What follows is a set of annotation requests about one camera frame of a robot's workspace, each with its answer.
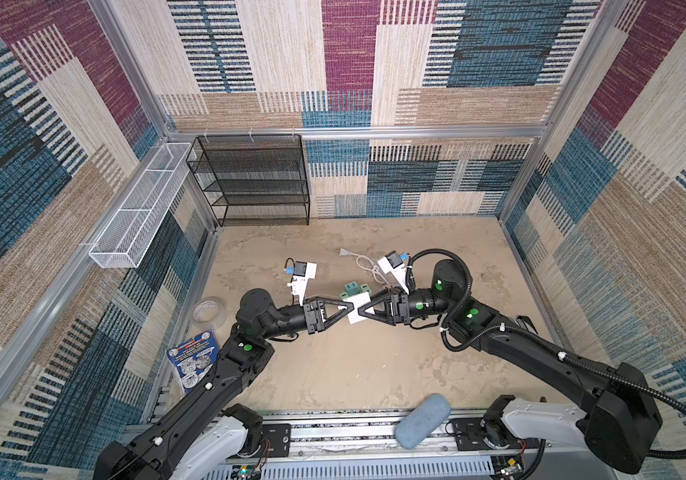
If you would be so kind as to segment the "silver stapler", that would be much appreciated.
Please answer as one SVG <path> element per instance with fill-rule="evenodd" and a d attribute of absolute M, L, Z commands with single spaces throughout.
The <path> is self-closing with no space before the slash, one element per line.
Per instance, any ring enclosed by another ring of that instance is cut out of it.
<path fill-rule="evenodd" d="M 527 331 L 529 331 L 535 335 L 539 334 L 536 326 L 534 325 L 533 321 L 531 320 L 531 318 L 529 316 L 519 315 L 514 319 L 514 322 L 519 327 L 521 327 L 521 328 L 523 328 L 523 329 L 525 329 L 525 330 L 527 330 Z"/>

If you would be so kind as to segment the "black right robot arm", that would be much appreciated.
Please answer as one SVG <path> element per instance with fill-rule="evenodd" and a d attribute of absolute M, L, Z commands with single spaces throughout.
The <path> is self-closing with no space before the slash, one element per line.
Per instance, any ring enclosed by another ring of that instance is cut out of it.
<path fill-rule="evenodd" d="M 391 252 L 380 261 L 398 285 L 358 307 L 359 315 L 396 325 L 434 315 L 445 348 L 483 351 L 525 370 L 567 397 L 582 411 L 570 422 L 599 460 L 636 474 L 647 458 L 685 460 L 686 448 L 657 450 L 663 425 L 658 405 L 686 417 L 686 405 L 648 386 L 630 364 L 617 367 L 586 359 L 546 340 L 472 295 L 473 278 L 455 253 L 432 248 L 414 256 Z"/>

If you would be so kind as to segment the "clear tape roll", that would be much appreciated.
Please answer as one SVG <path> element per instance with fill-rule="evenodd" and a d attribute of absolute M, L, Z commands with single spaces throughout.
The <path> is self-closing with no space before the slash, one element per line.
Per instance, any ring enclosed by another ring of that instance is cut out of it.
<path fill-rule="evenodd" d="M 194 307 L 193 320 L 202 325 L 219 328 L 227 319 L 227 309 L 219 297 L 202 298 Z"/>

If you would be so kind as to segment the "white square adapter cube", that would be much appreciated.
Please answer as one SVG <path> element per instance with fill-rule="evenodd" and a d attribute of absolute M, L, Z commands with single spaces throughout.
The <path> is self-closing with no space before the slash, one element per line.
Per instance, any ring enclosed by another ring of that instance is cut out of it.
<path fill-rule="evenodd" d="M 351 303 L 354 306 L 353 311 L 347 315 L 350 324 L 356 324 L 368 320 L 368 317 L 359 313 L 359 308 L 369 303 L 371 300 L 371 293 L 368 291 L 363 291 L 345 299 L 345 302 Z"/>

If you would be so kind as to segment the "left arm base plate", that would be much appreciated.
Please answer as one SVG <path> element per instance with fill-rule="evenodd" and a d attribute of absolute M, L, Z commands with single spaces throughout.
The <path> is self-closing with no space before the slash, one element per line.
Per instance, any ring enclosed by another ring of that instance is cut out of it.
<path fill-rule="evenodd" d="M 292 440 L 292 426 L 289 423 L 268 423 L 261 426 L 240 428 L 232 435 L 223 435 L 228 438 L 230 445 L 234 443 L 232 438 L 241 440 L 238 449 L 221 459 L 249 460 L 256 463 L 258 459 L 288 458 Z"/>

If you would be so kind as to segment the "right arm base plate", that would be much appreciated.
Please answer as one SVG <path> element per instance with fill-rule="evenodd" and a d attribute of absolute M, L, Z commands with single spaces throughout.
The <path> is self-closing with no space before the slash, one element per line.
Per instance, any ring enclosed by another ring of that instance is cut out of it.
<path fill-rule="evenodd" d="M 516 438 L 505 427 L 488 429 L 482 417 L 460 417 L 450 419 L 445 427 L 461 452 L 492 450 L 530 450 L 540 447 L 542 441 L 536 438 Z"/>

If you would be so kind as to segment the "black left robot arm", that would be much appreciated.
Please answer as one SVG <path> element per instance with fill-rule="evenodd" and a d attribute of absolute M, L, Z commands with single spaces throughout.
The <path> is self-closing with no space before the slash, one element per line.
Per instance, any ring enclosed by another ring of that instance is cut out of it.
<path fill-rule="evenodd" d="M 275 352 L 271 338 L 304 330 L 323 332 L 355 310 L 351 302 L 321 296 L 278 308 L 268 291 L 248 291 L 229 338 L 203 379 L 129 444 L 109 444 L 98 457 L 94 477 L 170 479 L 211 421 L 266 368 Z"/>

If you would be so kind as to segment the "teal plug adapter cube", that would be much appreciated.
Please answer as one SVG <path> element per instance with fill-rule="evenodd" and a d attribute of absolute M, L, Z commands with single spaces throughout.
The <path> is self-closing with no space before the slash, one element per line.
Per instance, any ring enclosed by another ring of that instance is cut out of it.
<path fill-rule="evenodd" d="M 357 282 L 347 283 L 344 288 L 346 298 L 358 295 L 362 292 L 361 286 Z"/>

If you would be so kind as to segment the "blue printed booklet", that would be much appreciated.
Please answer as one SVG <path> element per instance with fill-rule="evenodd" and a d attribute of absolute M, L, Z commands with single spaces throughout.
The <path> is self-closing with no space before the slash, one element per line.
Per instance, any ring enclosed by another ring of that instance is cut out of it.
<path fill-rule="evenodd" d="M 219 344 L 211 330 L 167 350 L 167 358 L 185 393 L 194 388 L 216 363 L 219 351 Z"/>

